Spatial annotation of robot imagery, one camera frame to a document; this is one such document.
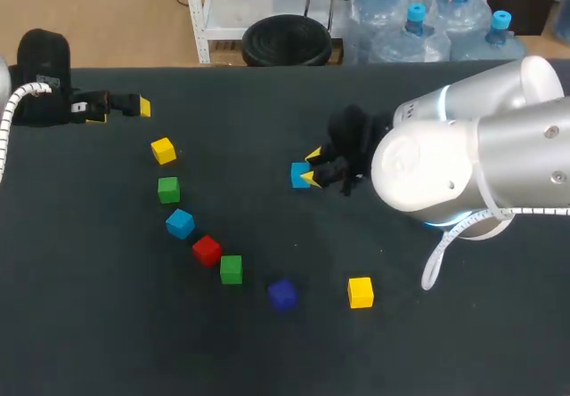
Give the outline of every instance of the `black chair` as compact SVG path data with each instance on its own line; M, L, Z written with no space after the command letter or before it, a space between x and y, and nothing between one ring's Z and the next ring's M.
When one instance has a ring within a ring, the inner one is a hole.
M327 28L307 18L311 0L305 2L304 16L276 15L256 22L241 40L243 60L250 67L325 65L332 54L333 1Z

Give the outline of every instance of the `water bottle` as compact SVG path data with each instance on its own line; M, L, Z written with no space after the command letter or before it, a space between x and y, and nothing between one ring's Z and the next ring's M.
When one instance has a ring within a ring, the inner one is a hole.
M354 0L344 35L345 64L365 64L372 38L405 20L407 0Z
M570 44L570 0L562 0L555 30L560 39Z
M487 29L491 8L484 0L436 0L427 20L454 42L472 31Z
M426 6L414 3L403 28L393 28L374 38L370 62L448 61L451 42L445 33L424 24Z
M497 11L491 29L476 31L452 44L452 61L518 60L526 55L525 45L509 32L510 13Z

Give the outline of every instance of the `black device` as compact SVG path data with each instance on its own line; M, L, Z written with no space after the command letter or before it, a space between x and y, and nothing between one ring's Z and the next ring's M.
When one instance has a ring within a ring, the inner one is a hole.
M35 28L18 47L17 64L10 67L12 92L27 83L45 83L50 94L26 95L14 117L15 125L65 125L86 121L105 122L112 109L125 116L150 116L149 103L135 93L80 92L71 84L71 53L65 36Z

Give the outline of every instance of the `wooden block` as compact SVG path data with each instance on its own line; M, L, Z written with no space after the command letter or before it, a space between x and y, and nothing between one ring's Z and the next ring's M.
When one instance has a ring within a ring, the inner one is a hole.
M348 280L348 301L351 309L364 309L374 304L371 278L350 278Z
M159 178L159 199L163 205L180 201L180 185L175 176Z
M204 236L192 247L192 251L198 261L206 267L212 267L220 261L222 248L210 236Z
M162 138L151 144L152 154L157 161L164 165L165 163L176 160L175 146L168 138Z
M187 238L195 228L194 217L182 209L176 209L167 219L167 230L176 238Z
M267 288L273 306L280 312L291 310L297 305L297 291L287 279L281 279Z
M291 187L294 189L309 189L311 184L305 181L301 175L311 171L311 165L306 162L291 163Z
M241 285L243 269L240 255L224 255L220 261L220 278L224 285Z

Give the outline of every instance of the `wooden floor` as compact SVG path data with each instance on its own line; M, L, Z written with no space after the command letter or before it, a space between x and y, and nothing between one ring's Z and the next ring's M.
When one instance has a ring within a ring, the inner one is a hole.
M175 0L0 0L0 21L0 54L9 63L27 30L45 28L68 38L73 67L199 65L190 13ZM530 53L570 58L551 26L524 41Z

